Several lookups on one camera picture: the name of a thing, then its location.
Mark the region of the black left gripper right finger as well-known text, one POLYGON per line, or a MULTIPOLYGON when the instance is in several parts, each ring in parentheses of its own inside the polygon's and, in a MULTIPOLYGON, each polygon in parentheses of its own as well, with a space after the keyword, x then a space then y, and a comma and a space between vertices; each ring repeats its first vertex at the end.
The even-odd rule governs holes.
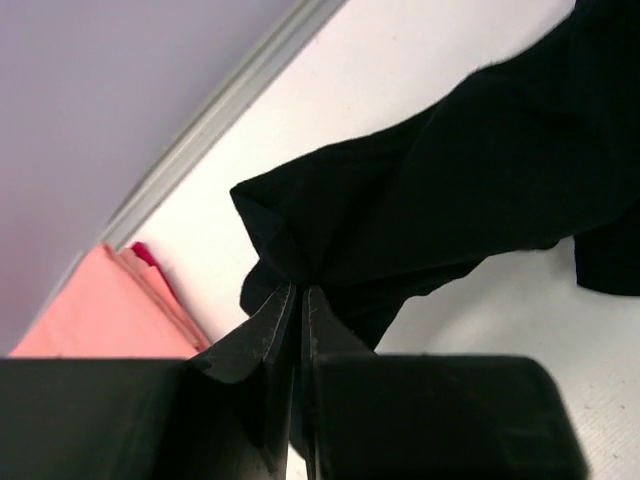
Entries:
POLYGON ((379 355, 302 301, 301 416, 313 479, 585 479, 552 376, 523 356, 379 355))

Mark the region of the black t-shirt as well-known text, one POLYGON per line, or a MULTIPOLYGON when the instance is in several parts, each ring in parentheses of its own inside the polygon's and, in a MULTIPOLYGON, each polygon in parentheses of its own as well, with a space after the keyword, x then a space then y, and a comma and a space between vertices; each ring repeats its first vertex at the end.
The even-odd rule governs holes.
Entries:
POLYGON ((388 129, 236 185, 258 254, 240 305, 321 287, 375 346, 486 258, 575 243, 578 284, 639 292, 639 5, 580 1, 518 56, 388 129))

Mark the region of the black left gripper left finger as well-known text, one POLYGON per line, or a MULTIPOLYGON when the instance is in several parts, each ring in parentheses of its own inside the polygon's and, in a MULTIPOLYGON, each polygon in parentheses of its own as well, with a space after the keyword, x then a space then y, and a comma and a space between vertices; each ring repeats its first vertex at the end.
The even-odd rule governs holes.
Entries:
POLYGON ((282 479, 293 289, 181 359, 5 359, 5 479, 282 479))

